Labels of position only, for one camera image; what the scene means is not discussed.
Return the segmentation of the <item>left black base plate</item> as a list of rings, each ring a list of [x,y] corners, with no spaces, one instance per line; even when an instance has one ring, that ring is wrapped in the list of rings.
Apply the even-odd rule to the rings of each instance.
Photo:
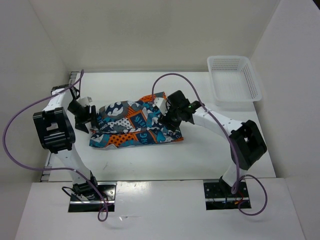
[[[115,182],[99,182],[97,186],[108,204],[109,212],[115,211],[116,187]],[[89,200],[83,195],[75,194],[70,187],[63,186],[62,189],[69,196],[69,213],[98,213],[104,206],[102,199]]]

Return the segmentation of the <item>white perforated plastic basket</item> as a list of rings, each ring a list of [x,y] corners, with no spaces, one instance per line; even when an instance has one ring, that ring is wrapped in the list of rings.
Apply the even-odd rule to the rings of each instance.
[[[207,67],[217,102],[253,103],[262,99],[256,73],[249,58],[239,55],[209,56]]]

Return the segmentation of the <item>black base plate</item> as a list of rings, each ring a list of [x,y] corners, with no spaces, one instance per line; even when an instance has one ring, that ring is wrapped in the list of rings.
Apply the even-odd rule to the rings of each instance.
[[[206,210],[250,209],[251,203],[247,184],[242,181],[238,191],[231,193],[231,187],[220,179],[203,182]]]
[[[115,211],[116,187],[115,182],[99,182],[97,186],[108,204],[109,212]],[[63,186],[62,189],[69,196],[69,213],[98,213],[104,206],[102,199],[89,200],[83,195],[75,194],[70,187]]]

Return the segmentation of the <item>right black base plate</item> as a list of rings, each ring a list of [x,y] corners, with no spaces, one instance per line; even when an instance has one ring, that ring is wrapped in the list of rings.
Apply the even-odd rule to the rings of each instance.
[[[247,184],[242,181],[238,191],[231,193],[231,187],[220,179],[203,182],[206,210],[250,209],[251,203]]]

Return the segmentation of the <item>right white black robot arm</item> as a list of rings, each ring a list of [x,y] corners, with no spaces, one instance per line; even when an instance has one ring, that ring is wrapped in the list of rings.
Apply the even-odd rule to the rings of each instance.
[[[152,101],[160,110],[159,122],[167,129],[175,131],[181,122],[187,122],[204,127],[228,141],[233,163],[222,175],[219,184],[219,191],[225,197],[238,191],[241,179],[267,152],[263,136],[252,120],[243,122],[226,117],[209,109],[200,100],[190,102],[180,90],[167,99],[156,97]]]

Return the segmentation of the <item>colourful patterned shorts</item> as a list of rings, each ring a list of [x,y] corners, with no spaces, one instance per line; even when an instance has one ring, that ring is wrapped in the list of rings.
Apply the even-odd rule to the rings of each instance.
[[[181,130],[169,130],[159,123],[161,112],[152,99],[164,98],[164,92],[146,95],[136,101],[118,101],[102,106],[97,114],[98,126],[90,128],[89,146],[119,149],[133,146],[183,141]]]

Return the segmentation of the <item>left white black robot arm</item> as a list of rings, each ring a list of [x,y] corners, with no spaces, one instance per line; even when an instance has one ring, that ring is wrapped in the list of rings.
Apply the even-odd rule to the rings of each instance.
[[[64,167],[71,169],[72,191],[89,201],[100,199],[100,187],[92,172],[78,154],[74,129],[89,133],[87,123],[96,123],[96,108],[78,102],[79,90],[68,84],[51,89],[47,106],[33,114],[33,122],[44,149],[58,157]]]

